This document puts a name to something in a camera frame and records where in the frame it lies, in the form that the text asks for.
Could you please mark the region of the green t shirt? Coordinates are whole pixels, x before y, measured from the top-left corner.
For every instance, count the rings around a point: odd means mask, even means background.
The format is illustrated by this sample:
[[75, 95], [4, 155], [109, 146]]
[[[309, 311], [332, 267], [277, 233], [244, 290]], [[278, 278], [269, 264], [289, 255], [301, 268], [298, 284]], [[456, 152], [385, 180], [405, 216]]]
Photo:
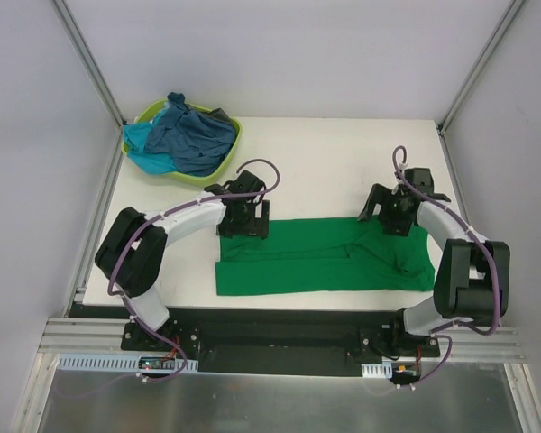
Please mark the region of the green t shirt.
[[353, 217], [275, 220], [270, 234], [223, 238], [215, 265], [216, 293], [224, 297], [313, 291], [428, 292], [435, 268], [427, 233], [387, 235], [377, 220]]

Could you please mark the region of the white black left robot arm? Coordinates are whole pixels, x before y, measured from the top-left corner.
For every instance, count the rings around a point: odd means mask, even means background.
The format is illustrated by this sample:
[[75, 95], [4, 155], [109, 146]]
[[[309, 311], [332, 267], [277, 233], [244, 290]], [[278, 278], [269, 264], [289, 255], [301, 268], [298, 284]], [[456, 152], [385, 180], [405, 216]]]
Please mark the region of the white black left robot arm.
[[145, 324], [141, 339], [151, 350], [166, 349], [173, 333], [166, 324], [170, 313], [155, 287], [165, 250], [209, 227], [221, 237], [266, 238], [270, 202], [263, 198], [265, 190], [265, 183], [245, 170], [173, 209], [143, 213], [126, 207], [119, 212], [96, 252], [95, 265], [108, 279], [108, 289]]

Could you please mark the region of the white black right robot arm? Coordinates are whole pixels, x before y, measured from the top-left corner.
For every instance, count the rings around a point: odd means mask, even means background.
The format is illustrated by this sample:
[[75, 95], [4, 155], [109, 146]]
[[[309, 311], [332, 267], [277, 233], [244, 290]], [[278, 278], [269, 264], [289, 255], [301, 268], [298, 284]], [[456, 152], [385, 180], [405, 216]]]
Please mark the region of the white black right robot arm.
[[360, 221], [376, 218], [385, 235], [407, 236], [415, 226], [424, 229], [442, 251], [433, 295], [402, 311], [402, 325], [388, 333], [396, 355], [409, 355], [420, 336], [450, 327], [465, 327], [492, 335], [509, 304], [509, 246], [477, 233], [452, 207], [444, 193], [435, 191], [427, 168], [400, 170], [390, 189], [371, 187], [359, 214]]

